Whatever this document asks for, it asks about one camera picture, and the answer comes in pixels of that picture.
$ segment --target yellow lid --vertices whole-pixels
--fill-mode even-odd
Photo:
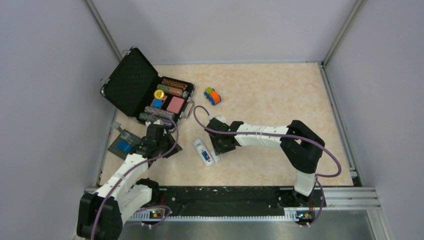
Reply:
[[[164,93],[163,90],[158,89],[158,90],[154,91],[154,97],[155,98],[157,98],[157,99],[163,99],[164,96],[165,96],[165,93]]]

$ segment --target toy car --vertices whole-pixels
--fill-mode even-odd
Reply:
[[[222,101],[221,96],[211,87],[204,90],[204,97],[207,98],[212,105],[217,105]]]

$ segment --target blue sponge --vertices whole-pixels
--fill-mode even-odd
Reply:
[[[126,153],[129,153],[131,151],[131,146],[125,141],[121,141],[120,143],[118,143],[118,148]]]

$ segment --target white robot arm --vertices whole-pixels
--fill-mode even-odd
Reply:
[[[214,133],[206,129],[216,155],[235,150],[237,146],[259,145],[282,149],[291,164],[296,168],[294,193],[301,194],[298,196],[299,202],[309,202],[315,187],[315,171],[323,151],[305,141],[298,143],[295,139],[263,135],[265,133],[296,135],[314,140],[325,146],[325,142],[303,122],[293,120],[290,125],[286,126],[255,126],[242,121],[234,121],[231,125],[227,125],[225,117],[220,115],[211,118],[206,127],[215,131],[240,133],[227,135]]]
[[[151,164],[150,162],[142,162],[166,153],[174,145],[175,140],[162,121],[158,120],[153,124],[147,122],[146,125],[146,136],[141,139],[141,144],[131,150],[115,174],[95,192],[86,192],[81,197],[76,229],[78,236],[90,239],[97,211],[102,201],[119,180],[121,182],[104,203],[101,217],[95,229],[96,240],[118,239],[123,225],[134,212],[154,202],[152,191],[153,189],[159,191],[159,184],[149,179],[137,181]],[[182,148],[177,144],[164,158],[168,158],[181,150]],[[135,165],[139,166],[124,176]]]

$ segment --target white bottle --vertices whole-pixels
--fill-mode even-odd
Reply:
[[[196,149],[197,153],[199,154],[201,160],[203,163],[210,167],[214,165],[215,160],[213,159],[213,156],[208,151],[206,146],[203,144],[202,140],[200,138],[193,141],[193,147]]]

